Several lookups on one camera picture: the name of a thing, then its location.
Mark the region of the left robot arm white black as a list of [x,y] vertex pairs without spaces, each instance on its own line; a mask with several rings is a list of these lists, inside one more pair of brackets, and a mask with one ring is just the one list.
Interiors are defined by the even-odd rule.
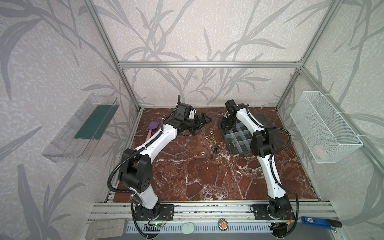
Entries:
[[162,126],[148,141],[136,149],[126,149],[123,154],[122,166],[119,168],[118,179],[124,184],[132,196],[136,198],[137,205],[149,211],[158,207],[160,200],[152,188],[152,163],[157,155],[184,131],[195,136],[199,130],[212,119],[205,113],[196,114],[193,118],[173,116],[163,120]]

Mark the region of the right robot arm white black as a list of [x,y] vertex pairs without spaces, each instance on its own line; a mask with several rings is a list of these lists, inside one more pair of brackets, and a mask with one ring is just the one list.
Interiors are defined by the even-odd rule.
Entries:
[[[291,134],[284,128],[267,127],[259,122],[250,112],[249,108],[242,105],[228,107],[226,116],[222,119],[221,126],[232,129],[241,122],[252,134],[251,152],[261,164],[267,183],[269,205],[268,214],[272,219],[279,220],[286,212],[292,209],[287,191],[280,180],[275,162],[275,155],[285,150],[292,142]],[[271,131],[282,131],[287,134],[288,142],[276,150],[273,145]]]

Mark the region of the clear compartment organizer box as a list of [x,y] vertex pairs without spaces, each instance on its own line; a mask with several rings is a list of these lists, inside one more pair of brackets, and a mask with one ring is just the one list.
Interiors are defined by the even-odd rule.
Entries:
[[[264,114],[253,114],[253,116],[266,127],[272,126],[272,122]],[[248,128],[241,122],[238,122],[235,128],[228,129],[222,127],[222,120],[225,117],[222,117],[218,120],[219,129],[223,135],[224,141],[228,148],[228,151],[231,157],[238,156],[249,156],[253,155],[251,152],[251,141],[252,136]],[[273,138],[272,144],[274,147],[282,147],[284,145],[283,138],[281,137],[281,132],[276,130],[271,130],[270,136]]]

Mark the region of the purple pink spatula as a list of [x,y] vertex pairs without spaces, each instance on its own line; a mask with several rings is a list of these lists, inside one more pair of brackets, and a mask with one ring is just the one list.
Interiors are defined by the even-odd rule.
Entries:
[[146,137],[146,142],[152,137],[152,132],[157,129],[159,122],[152,121],[148,125],[148,134]]

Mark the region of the round red sticker button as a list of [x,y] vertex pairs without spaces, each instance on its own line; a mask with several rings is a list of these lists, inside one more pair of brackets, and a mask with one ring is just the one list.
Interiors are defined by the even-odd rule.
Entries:
[[223,232],[226,231],[229,227],[228,221],[226,219],[223,219],[223,218],[219,219],[218,220],[218,227],[219,227],[220,231],[223,231]]

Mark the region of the grey flat plate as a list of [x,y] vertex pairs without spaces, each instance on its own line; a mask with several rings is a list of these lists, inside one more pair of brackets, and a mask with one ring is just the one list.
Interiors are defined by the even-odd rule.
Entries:
[[96,240],[120,237],[126,233],[127,219],[96,221],[89,224],[85,239]]

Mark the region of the blue black handheld tool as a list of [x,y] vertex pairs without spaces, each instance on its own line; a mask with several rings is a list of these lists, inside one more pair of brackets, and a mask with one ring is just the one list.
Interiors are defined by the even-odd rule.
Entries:
[[335,230],[337,228],[343,227],[343,224],[338,220],[320,219],[320,218],[302,216],[301,221],[304,225],[328,229],[328,230]]

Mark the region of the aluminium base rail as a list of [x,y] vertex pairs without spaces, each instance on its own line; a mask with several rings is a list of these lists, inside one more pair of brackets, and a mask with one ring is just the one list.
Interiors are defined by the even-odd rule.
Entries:
[[150,221],[138,210],[132,211],[129,203],[95,204],[87,223],[122,221],[127,234],[136,234],[136,225],[145,234],[180,234],[186,224],[194,226],[195,234],[222,234],[219,221],[228,223],[225,233],[270,233],[271,226],[288,223],[293,226],[302,217],[338,220],[330,202],[292,202],[292,210],[274,220],[267,212],[265,201],[223,202],[165,202],[160,216]]

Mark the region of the clear wall tray green mat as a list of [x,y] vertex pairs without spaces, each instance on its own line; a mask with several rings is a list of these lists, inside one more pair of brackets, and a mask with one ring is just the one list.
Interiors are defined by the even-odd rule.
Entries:
[[89,94],[42,152],[54,163],[86,163],[117,112],[117,97]]

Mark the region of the aluminium frame post right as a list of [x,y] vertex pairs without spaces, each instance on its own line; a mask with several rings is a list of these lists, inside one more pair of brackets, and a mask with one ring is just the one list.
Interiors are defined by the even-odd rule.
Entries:
[[300,60],[300,66],[295,68],[295,71],[290,78],[290,81],[285,88],[281,98],[279,99],[279,102],[276,105],[276,109],[279,110],[280,107],[283,105],[285,99],[288,97],[288,94],[292,87],[294,86],[300,70],[306,65],[307,61],[309,60],[310,56],[312,55],[313,51],[315,50],[316,46],[318,45],[319,41],[323,37],[325,31],[331,24],[333,18],[335,17],[336,13],[338,12],[339,8],[341,7],[343,1],[331,1],[330,6],[328,7],[326,14],[324,15],[322,21],[319,24],[319,27],[317,28],[314,36],[312,37],[306,51],[304,52],[301,60]]

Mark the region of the aluminium frame post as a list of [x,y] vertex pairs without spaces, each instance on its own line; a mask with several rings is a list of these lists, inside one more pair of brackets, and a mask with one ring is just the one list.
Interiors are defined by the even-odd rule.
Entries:
[[93,21],[93,23],[97,29],[97,32],[98,32],[99,36],[101,37],[101,40],[102,40],[102,42],[103,42],[103,44],[107,50],[107,53],[112,60],[112,65],[114,66],[114,69],[117,71],[117,74],[120,77],[120,80],[122,81],[125,89],[127,90],[131,100],[133,101],[135,109],[139,112],[141,110],[139,102],[138,102],[137,98],[135,97],[135,94],[132,91],[132,88],[129,84],[129,81],[127,80],[122,69],[119,67],[119,61],[118,61],[117,56],[116,56],[116,54],[112,48],[110,41],[108,39],[107,33],[104,30],[102,21],[100,20],[100,18],[98,16],[96,6],[94,5],[93,1],[91,1],[91,0],[85,0],[84,3],[85,3],[85,7],[87,9],[87,12],[89,13],[89,15],[90,15],[90,17],[91,17],[91,19],[92,19],[92,21]]
[[335,17],[336,13],[338,12],[339,8],[341,7],[343,1],[331,1],[330,6],[328,7],[326,14],[324,15],[322,21],[319,24],[319,27],[317,28],[314,36],[312,37],[306,51],[304,52],[301,60],[300,60],[300,66],[295,68],[295,71],[290,78],[290,81],[285,88],[281,98],[279,99],[279,102],[276,105],[276,109],[279,110],[280,107],[283,105],[285,99],[288,97],[288,94],[292,87],[294,86],[300,70],[306,65],[307,61],[309,60],[310,56],[312,55],[313,51],[315,50],[316,46],[318,45],[319,41],[323,37],[325,31],[331,24],[333,18]]

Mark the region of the aluminium frame post left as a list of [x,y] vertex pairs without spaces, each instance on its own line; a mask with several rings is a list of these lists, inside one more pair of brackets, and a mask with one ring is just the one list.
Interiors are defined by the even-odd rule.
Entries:
[[91,19],[92,19],[92,21],[93,21],[93,23],[97,29],[97,32],[98,32],[99,36],[101,37],[101,40],[102,40],[102,42],[103,42],[103,44],[107,50],[107,53],[112,60],[112,65],[114,66],[114,69],[117,71],[117,74],[120,77],[120,80],[122,81],[125,89],[127,90],[131,100],[133,101],[135,109],[139,112],[141,110],[139,102],[138,102],[137,98],[135,97],[135,94],[132,91],[132,88],[129,84],[129,81],[127,80],[122,69],[119,67],[119,61],[118,61],[117,56],[116,56],[116,54],[112,48],[110,41],[108,39],[107,33],[104,30],[102,21],[100,20],[100,18],[98,16],[96,6],[94,5],[93,1],[91,1],[91,0],[85,0],[84,3],[85,3],[85,7],[87,9],[87,12],[89,13],[89,15],[90,15],[90,17],[91,17]]

